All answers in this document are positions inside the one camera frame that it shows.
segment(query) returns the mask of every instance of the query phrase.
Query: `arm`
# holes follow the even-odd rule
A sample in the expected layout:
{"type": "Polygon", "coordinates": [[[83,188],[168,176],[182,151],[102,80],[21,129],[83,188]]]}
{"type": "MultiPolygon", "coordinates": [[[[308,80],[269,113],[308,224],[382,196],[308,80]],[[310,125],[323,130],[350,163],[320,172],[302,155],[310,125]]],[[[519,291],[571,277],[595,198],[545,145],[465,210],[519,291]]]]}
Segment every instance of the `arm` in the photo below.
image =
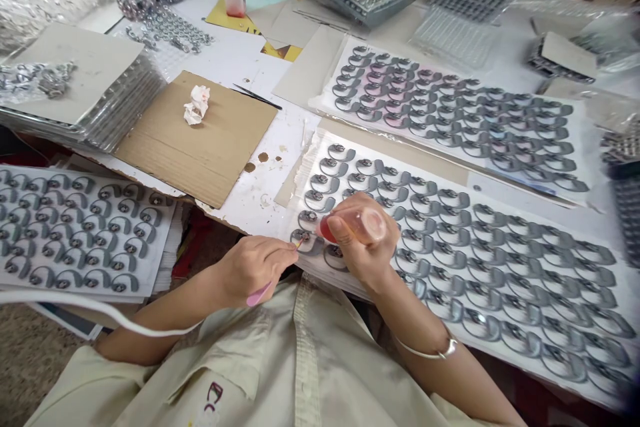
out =
{"type": "MultiPolygon", "coordinates": [[[[357,205],[374,208],[386,219],[387,235],[380,242],[364,246],[338,217],[329,218],[349,271],[363,284],[396,339],[406,346],[435,355],[446,352],[449,333],[442,321],[404,284],[390,265],[399,231],[378,203],[356,194],[334,211],[357,205]]],[[[525,426],[480,363],[460,343],[446,359],[430,360],[396,346],[412,377],[427,393],[440,395],[466,415],[496,424],[525,426]]]]}
{"type": "MultiPolygon", "coordinates": [[[[293,244],[261,236],[245,237],[220,262],[144,307],[133,321],[154,330],[186,329],[217,310],[247,307],[247,297],[271,282],[261,300],[266,302],[282,272],[297,258],[293,244]]],[[[145,337],[119,327],[95,349],[114,362],[152,366],[167,356],[178,339],[145,337]]]]}

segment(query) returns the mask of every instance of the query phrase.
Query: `beige shirt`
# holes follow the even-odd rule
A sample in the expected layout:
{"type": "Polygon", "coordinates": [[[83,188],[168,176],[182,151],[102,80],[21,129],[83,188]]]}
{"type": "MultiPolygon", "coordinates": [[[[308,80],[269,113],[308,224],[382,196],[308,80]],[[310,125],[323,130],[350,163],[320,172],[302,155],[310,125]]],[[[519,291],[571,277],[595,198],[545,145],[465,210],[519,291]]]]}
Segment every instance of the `beige shirt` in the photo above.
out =
{"type": "Polygon", "coordinates": [[[26,426],[477,426],[428,397],[345,295],[306,274],[273,298],[209,316],[160,367],[73,355],[26,426]]]}

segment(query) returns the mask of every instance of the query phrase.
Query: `wrist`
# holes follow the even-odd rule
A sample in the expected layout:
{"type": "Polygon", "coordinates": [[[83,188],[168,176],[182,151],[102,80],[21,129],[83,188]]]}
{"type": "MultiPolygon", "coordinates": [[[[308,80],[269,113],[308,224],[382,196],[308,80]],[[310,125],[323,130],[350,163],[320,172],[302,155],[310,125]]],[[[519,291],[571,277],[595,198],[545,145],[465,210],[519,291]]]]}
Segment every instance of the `wrist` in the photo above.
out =
{"type": "Polygon", "coordinates": [[[192,311],[195,315],[205,319],[213,312],[226,307],[223,292],[223,282],[220,280],[218,265],[213,265],[198,272],[183,285],[185,294],[189,296],[192,311]]]}
{"type": "Polygon", "coordinates": [[[400,280],[400,277],[393,267],[388,265],[376,275],[363,278],[361,283],[371,297],[380,297],[389,295],[396,288],[397,280],[400,280]]]}

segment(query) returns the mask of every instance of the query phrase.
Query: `yellow paper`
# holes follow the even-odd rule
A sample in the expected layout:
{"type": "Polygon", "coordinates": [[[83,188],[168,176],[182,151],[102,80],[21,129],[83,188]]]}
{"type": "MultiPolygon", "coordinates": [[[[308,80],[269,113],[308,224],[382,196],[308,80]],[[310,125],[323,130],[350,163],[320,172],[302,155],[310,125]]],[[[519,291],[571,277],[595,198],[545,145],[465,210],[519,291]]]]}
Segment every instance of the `yellow paper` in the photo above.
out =
{"type": "MultiPolygon", "coordinates": [[[[262,32],[258,30],[258,27],[255,26],[255,23],[252,22],[249,17],[237,18],[228,16],[227,8],[225,6],[225,0],[218,0],[218,3],[215,4],[215,7],[213,8],[213,10],[211,10],[210,14],[205,20],[207,23],[219,25],[220,27],[230,28],[232,30],[250,33],[252,35],[262,36],[262,32]]],[[[265,46],[262,48],[262,50],[260,50],[260,52],[272,57],[293,62],[298,57],[298,55],[300,55],[302,49],[294,45],[288,45],[280,49],[275,49],[273,48],[272,44],[267,41],[265,42],[265,46]]]]}

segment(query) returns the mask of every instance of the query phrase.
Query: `hand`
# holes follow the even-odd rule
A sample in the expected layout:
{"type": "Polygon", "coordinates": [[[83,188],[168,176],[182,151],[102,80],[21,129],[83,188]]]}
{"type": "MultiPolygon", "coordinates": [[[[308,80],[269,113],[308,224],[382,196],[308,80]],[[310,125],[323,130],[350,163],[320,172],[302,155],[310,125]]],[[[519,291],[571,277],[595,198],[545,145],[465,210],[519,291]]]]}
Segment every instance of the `hand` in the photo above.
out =
{"type": "Polygon", "coordinates": [[[295,245],[275,238],[244,237],[223,259],[202,272],[209,286],[211,311],[245,308],[247,298],[271,282],[260,304],[273,295],[280,275],[298,260],[295,245]]]}
{"type": "Polygon", "coordinates": [[[387,215],[384,209],[365,193],[352,195],[333,211],[352,207],[375,209],[387,224],[387,235],[380,242],[365,246],[358,242],[353,232],[340,217],[330,217],[327,220],[327,225],[342,250],[351,274],[367,289],[379,292],[385,285],[388,275],[394,273],[390,261],[400,238],[400,231],[395,221],[387,215]]]}

